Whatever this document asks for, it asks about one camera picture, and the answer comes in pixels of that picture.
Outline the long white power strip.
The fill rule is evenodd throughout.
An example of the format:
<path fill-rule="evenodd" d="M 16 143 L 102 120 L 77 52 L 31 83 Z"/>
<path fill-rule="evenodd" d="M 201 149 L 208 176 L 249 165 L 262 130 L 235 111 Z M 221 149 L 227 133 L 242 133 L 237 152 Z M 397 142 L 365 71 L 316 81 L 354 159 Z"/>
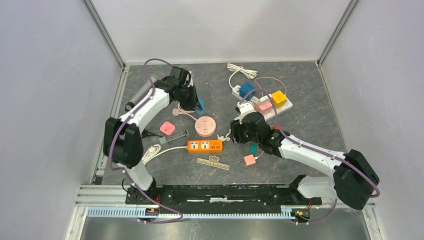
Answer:
<path fill-rule="evenodd" d="M 290 110 L 293 107 L 293 103 L 287 98 L 287 101 L 285 103 L 285 105 L 283 107 L 280 108 L 276 108 L 276 112 L 274 111 L 274 109 L 272 108 L 272 110 L 270 109 L 269 112 L 267 114 L 264 114 L 264 119 L 266 121 L 269 121 L 271 119 L 274 119 L 276 117 L 276 115 L 281 115 L 282 113 Z"/>

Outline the blue adapter plug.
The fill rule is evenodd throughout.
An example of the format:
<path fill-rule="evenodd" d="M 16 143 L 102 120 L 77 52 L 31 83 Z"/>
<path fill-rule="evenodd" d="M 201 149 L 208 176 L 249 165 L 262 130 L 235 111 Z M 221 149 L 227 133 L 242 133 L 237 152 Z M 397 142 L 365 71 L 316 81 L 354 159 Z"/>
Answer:
<path fill-rule="evenodd" d="M 203 114 L 204 114 L 204 110 L 205 110 L 205 104 L 204 104 L 204 101 L 203 101 L 200 97 L 198 97 L 197 99 L 198 99 L 198 103 L 199 103 L 199 108 L 197 108 L 197 109 L 195 110 L 195 112 L 196 112 L 197 114 L 199 114 L 199 115 L 203 115 Z"/>

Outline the pink round socket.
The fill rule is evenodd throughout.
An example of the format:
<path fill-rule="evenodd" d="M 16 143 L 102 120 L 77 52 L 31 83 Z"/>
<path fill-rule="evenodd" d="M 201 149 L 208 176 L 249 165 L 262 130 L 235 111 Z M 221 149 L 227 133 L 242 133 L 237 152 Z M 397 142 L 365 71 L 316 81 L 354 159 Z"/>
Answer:
<path fill-rule="evenodd" d="M 214 135 L 217 129 L 216 121 L 210 116 L 199 117 L 194 124 L 196 133 L 203 138 Z"/>

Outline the white adapter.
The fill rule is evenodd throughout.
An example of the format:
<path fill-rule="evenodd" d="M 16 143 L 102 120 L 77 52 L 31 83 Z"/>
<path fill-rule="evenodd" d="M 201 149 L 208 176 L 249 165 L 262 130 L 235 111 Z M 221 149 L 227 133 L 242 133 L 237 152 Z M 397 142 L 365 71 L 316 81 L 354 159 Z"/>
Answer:
<path fill-rule="evenodd" d="M 269 103 L 270 100 L 272 100 L 272 96 L 271 95 L 264 95 L 263 97 L 259 98 L 257 101 L 258 105 L 264 105 L 266 103 Z"/>

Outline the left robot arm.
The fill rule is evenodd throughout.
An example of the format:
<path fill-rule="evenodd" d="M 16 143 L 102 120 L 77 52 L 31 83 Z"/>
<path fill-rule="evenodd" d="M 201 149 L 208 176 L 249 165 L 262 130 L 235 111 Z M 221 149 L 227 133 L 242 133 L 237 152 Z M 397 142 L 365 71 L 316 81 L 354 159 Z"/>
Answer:
<path fill-rule="evenodd" d="M 138 189 L 138 197 L 145 204 L 153 203 L 157 190 L 152 187 L 154 178 L 142 161 L 144 147 L 142 132 L 153 118 L 176 101 L 186 111 L 201 110 L 191 73 L 171 66 L 169 75 L 153 81 L 146 76 L 147 93 L 130 110 L 118 118 L 105 122 L 103 153 L 111 170 L 123 171 L 131 184 Z"/>

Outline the orange power strip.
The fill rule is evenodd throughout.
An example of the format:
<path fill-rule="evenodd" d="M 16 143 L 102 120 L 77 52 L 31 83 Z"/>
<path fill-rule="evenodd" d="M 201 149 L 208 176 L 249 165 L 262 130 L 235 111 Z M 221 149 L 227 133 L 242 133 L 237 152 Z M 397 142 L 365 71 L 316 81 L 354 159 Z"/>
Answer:
<path fill-rule="evenodd" d="M 221 140 L 189 140 L 187 150 L 189 153 L 221 153 L 224 145 Z"/>

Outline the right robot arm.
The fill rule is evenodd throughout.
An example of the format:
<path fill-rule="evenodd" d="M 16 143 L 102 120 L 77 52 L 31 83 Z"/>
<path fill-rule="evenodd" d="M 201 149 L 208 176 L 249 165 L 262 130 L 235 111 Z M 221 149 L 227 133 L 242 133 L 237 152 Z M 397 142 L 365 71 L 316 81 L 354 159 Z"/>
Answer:
<path fill-rule="evenodd" d="M 352 209 L 362 210 L 369 199 L 380 196 L 380 178 L 360 151 L 325 149 L 271 127 L 246 97 L 236 104 L 236 111 L 237 117 L 230 122 L 230 138 L 235 144 L 255 143 L 268 155 L 297 161 L 325 175 L 302 177 L 288 191 L 293 203 L 333 198 Z"/>

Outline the pink cube charger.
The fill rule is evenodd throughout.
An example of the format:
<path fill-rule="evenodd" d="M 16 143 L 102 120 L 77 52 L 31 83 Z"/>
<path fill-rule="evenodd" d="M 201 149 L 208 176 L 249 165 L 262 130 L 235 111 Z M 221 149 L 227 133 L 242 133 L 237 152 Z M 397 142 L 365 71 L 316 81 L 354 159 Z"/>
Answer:
<path fill-rule="evenodd" d="M 256 164 L 256 157 L 253 154 L 246 155 L 243 157 L 243 159 L 247 167 Z"/>

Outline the pink adapter plug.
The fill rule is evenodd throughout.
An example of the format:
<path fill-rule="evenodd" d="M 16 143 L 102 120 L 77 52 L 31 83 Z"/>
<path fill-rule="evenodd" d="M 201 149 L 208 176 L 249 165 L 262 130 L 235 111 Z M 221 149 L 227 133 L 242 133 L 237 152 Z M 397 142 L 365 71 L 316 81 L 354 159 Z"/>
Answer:
<path fill-rule="evenodd" d="M 175 130 L 176 126 L 169 121 L 165 121 L 159 128 L 159 130 L 166 136 L 171 136 Z"/>

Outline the yellow cube socket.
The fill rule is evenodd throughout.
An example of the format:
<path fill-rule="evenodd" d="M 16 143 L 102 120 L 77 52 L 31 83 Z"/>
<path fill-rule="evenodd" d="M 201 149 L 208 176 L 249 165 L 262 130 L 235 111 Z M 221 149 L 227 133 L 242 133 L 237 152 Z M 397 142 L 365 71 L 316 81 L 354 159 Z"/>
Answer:
<path fill-rule="evenodd" d="M 276 109 L 283 107 L 287 101 L 287 96 L 281 90 L 272 93 L 271 98 Z"/>

